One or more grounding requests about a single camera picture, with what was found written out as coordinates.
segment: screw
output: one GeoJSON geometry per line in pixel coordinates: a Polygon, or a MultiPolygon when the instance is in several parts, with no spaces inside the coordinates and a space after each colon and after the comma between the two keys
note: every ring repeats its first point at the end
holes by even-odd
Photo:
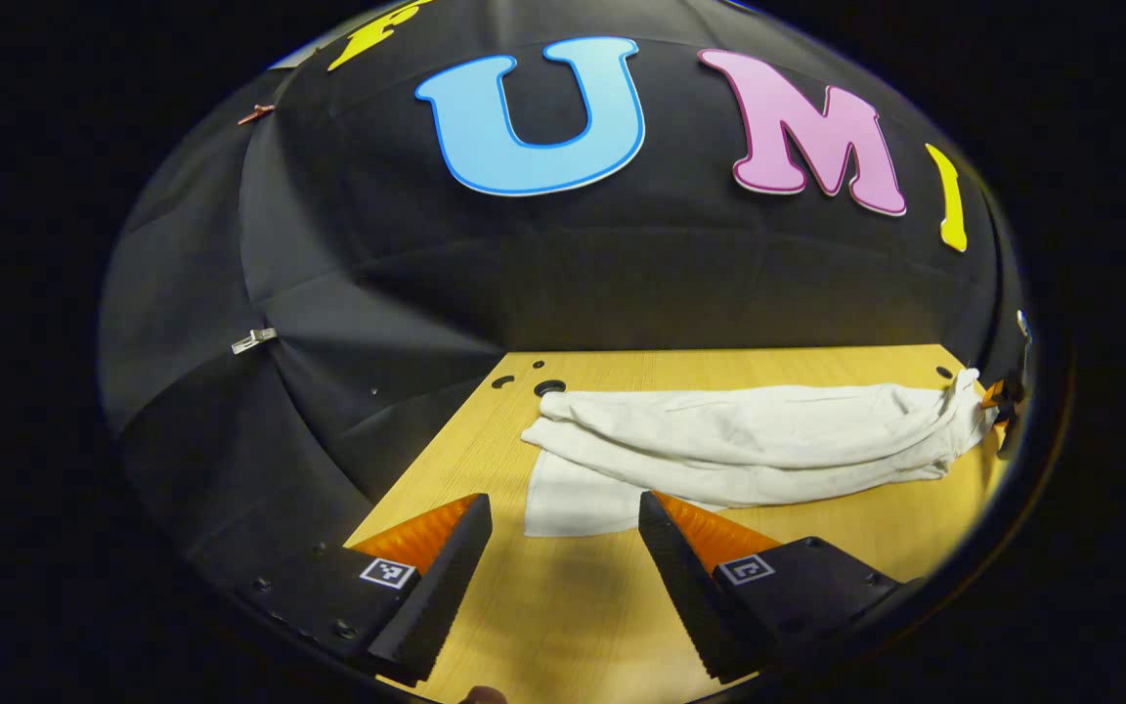
{"type": "Polygon", "coordinates": [[[338,638],[343,638],[346,641],[354,641],[354,633],[356,630],[350,627],[350,624],[345,623],[342,620],[332,621],[332,633],[336,633],[338,638]]]}

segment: letter u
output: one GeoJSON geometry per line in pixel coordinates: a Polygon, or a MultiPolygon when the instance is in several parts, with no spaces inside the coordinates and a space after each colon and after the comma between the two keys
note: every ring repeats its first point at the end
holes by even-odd
{"type": "Polygon", "coordinates": [[[515,136],[501,77],[512,56],[461,63],[419,84],[415,98],[434,104],[441,155],[461,184],[493,196],[539,196],[580,188],[628,163],[645,137],[637,86],[626,59],[637,43],[618,36],[557,41],[545,57],[571,63],[589,124],[556,144],[515,136]]]}

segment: white cloth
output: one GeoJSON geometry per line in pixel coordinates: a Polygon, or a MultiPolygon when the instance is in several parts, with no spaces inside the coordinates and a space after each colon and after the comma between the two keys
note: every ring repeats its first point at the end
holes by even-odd
{"type": "Polygon", "coordinates": [[[997,419],[980,407],[978,377],[962,369],[947,389],[546,393],[520,436],[542,448],[524,535],[629,529],[647,489],[716,511],[941,478],[997,419]]]}

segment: wooden table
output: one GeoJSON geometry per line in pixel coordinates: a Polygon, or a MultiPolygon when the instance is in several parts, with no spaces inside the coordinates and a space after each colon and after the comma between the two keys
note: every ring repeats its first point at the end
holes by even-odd
{"type": "MultiPolygon", "coordinates": [[[[472,492],[489,494],[492,535],[428,681],[456,704],[474,685],[510,704],[658,704],[724,689],[707,677],[636,529],[524,537],[537,460],[519,433],[537,418],[533,387],[571,391],[749,389],[774,384],[942,389],[962,368],[936,345],[706,351],[516,351],[507,355],[400,478],[348,545],[472,492]],[[545,365],[533,368],[533,362],[545,365]],[[492,380],[513,374],[501,389],[492,380]]],[[[989,434],[938,481],[723,516],[788,543],[819,535],[899,580],[926,574],[966,535],[1002,476],[989,434]]]]}

